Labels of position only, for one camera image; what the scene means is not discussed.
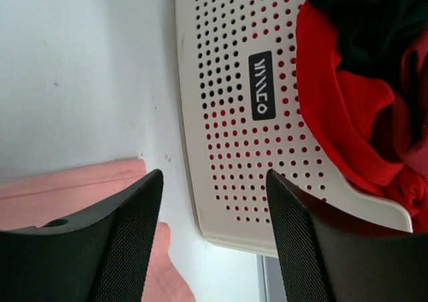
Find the salmon pink t shirt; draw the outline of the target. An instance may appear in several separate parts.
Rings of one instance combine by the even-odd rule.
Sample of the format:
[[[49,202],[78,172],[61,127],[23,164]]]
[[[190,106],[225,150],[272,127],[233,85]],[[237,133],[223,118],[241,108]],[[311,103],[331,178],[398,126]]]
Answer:
[[[1,185],[1,229],[41,227],[124,190],[146,174],[141,159],[119,160],[24,178]],[[169,257],[171,230],[156,226],[143,301],[194,301]]]

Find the bright red shirt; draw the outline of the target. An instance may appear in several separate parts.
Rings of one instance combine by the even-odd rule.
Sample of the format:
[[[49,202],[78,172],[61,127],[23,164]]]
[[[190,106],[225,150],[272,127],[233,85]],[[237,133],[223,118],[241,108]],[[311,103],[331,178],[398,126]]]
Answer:
[[[380,79],[340,69],[338,31],[309,3],[297,16],[297,89],[305,123],[357,190],[393,200],[427,230],[427,34],[401,61],[402,85],[416,116]]]

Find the black garment in basket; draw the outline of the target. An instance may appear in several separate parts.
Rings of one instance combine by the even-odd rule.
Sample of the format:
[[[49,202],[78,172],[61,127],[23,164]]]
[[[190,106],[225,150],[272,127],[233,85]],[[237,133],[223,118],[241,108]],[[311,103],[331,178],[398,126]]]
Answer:
[[[371,78],[397,78],[402,54],[427,26],[427,0],[308,2],[336,26],[342,68]]]

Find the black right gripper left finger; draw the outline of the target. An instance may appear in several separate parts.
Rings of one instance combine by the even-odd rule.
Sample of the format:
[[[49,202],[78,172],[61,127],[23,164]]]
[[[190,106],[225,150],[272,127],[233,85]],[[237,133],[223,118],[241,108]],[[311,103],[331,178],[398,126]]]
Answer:
[[[1,233],[2,301],[140,301],[163,194],[153,170],[41,226]]]

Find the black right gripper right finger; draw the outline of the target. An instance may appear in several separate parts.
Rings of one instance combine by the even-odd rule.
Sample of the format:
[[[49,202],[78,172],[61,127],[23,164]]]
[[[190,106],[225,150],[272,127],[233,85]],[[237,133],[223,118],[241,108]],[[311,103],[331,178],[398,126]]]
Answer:
[[[288,301],[426,301],[427,235],[383,227],[275,170],[266,192]]]

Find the white laundry basket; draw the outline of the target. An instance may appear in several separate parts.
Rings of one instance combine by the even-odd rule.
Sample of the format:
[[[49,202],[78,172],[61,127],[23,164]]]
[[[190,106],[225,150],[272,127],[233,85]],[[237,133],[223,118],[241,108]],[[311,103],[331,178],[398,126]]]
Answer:
[[[304,1],[175,0],[191,189],[214,245],[276,256],[271,169],[358,218],[412,229],[402,206],[353,189],[306,127],[295,67]]]

